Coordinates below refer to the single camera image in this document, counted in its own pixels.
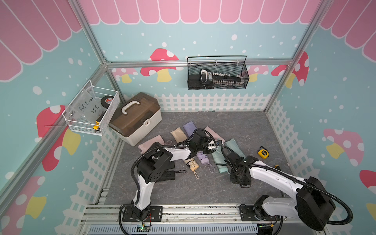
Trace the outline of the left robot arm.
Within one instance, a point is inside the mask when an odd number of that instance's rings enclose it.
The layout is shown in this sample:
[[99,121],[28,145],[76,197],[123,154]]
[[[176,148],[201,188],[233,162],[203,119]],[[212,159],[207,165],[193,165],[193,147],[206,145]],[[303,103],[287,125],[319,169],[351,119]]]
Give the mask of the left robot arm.
[[131,166],[131,177],[137,190],[130,204],[123,204],[119,208],[120,219],[130,217],[137,221],[148,218],[151,214],[151,195],[155,185],[171,162],[188,160],[198,152],[214,153],[222,145],[209,131],[198,128],[185,140],[175,145],[154,143]]

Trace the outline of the mint sleeved umbrella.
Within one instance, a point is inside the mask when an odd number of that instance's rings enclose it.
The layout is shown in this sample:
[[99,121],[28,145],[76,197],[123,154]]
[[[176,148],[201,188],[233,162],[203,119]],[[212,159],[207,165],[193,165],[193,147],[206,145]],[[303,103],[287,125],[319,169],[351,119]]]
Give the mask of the mint sleeved umbrella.
[[230,170],[227,163],[225,162],[225,157],[222,154],[221,147],[217,147],[215,152],[212,153],[214,163],[218,168],[220,173],[227,173],[230,175]]
[[231,139],[225,143],[225,145],[233,150],[238,156],[245,158],[246,155],[241,151],[235,139]]

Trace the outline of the beige sleeved umbrella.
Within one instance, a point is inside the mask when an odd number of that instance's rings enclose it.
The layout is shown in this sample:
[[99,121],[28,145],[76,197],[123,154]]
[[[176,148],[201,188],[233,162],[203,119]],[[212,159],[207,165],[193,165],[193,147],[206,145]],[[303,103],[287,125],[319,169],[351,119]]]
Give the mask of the beige sleeved umbrella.
[[183,132],[183,130],[180,127],[178,127],[177,129],[175,129],[174,131],[170,133],[174,137],[177,143],[183,142],[188,138],[187,135]]

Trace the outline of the purple sleeved umbrella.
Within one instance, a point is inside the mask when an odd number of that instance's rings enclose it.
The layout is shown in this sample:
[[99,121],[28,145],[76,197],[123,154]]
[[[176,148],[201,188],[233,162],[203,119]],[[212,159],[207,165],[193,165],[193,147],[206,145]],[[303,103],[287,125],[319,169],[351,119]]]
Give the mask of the purple sleeved umbrella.
[[186,123],[183,126],[183,128],[186,131],[188,137],[190,137],[194,133],[194,131],[197,129],[195,124],[192,121]]

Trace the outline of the black umbrella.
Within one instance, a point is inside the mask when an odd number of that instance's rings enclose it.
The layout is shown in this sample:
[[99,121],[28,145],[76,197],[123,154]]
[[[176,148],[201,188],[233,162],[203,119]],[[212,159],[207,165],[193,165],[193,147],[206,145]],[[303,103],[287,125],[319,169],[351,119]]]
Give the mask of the black umbrella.
[[186,170],[166,170],[163,172],[162,176],[159,178],[158,181],[169,181],[169,180],[175,180],[176,174],[185,174],[187,173]]

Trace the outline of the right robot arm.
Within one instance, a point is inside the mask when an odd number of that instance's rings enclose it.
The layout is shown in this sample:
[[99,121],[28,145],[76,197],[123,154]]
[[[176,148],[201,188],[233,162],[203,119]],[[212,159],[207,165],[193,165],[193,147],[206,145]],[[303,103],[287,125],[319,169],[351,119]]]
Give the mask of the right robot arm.
[[235,153],[226,156],[225,162],[231,169],[231,180],[242,188],[250,187],[251,181],[256,179],[287,195],[286,198],[262,195],[251,206],[251,213],[247,212],[246,206],[240,206],[240,212],[247,217],[253,216],[259,221],[273,216],[298,218],[315,231],[323,231],[326,225],[346,225],[353,220],[350,207],[327,192],[321,181],[314,177],[295,177],[252,156],[243,158]]

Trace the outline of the light pink umbrella sleeve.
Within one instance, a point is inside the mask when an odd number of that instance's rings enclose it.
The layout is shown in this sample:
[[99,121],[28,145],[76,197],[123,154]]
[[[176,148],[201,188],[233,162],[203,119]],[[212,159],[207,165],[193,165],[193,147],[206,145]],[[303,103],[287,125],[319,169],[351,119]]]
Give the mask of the light pink umbrella sleeve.
[[158,136],[138,145],[138,149],[140,150],[140,153],[144,154],[154,143],[159,143],[161,145],[164,145],[165,141],[163,140],[163,138],[160,135],[158,135]]

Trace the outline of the black umbrella sleeve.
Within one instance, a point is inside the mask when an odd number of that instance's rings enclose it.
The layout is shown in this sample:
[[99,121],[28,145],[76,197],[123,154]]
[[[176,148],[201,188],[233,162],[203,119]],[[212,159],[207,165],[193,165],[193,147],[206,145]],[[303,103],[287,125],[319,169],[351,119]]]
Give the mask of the black umbrella sleeve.
[[172,170],[172,169],[175,169],[175,162],[172,161],[172,162],[165,163],[165,164],[164,164],[164,169],[165,169],[165,170]]

